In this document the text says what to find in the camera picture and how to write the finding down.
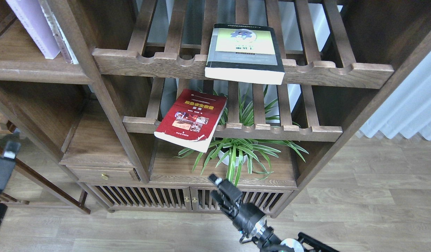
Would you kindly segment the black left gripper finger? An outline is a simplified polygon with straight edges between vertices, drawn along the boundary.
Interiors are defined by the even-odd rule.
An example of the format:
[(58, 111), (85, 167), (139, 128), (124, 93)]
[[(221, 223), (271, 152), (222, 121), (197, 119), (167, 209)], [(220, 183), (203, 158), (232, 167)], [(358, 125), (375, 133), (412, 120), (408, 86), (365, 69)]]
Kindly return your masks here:
[(8, 141), (5, 148), (0, 147), (0, 194), (4, 191), (13, 169), (16, 166), (16, 155), (20, 151), (19, 142)]

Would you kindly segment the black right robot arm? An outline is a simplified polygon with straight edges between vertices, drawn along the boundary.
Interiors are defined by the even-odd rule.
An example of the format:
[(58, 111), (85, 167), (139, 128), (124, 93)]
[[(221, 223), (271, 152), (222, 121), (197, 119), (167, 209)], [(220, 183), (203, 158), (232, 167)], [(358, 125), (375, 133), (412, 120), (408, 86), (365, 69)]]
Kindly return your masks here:
[(241, 244), (253, 242), (261, 252), (335, 252), (336, 249), (300, 232), (297, 239), (281, 240), (274, 229), (267, 225), (267, 219), (253, 203), (243, 203), (242, 192), (231, 182), (215, 174), (208, 179), (217, 186), (218, 191), (210, 193), (221, 211), (232, 221), (233, 226), (242, 234)]

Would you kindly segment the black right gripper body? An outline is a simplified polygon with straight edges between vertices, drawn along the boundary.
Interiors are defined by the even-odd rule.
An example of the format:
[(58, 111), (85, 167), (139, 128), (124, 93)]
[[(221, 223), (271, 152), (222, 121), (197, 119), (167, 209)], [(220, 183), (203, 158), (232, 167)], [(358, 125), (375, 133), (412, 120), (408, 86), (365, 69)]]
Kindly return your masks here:
[(253, 203), (243, 203), (242, 192), (228, 180), (212, 180), (212, 183), (218, 191), (211, 192), (211, 197), (242, 234), (241, 240), (267, 240), (265, 213)]

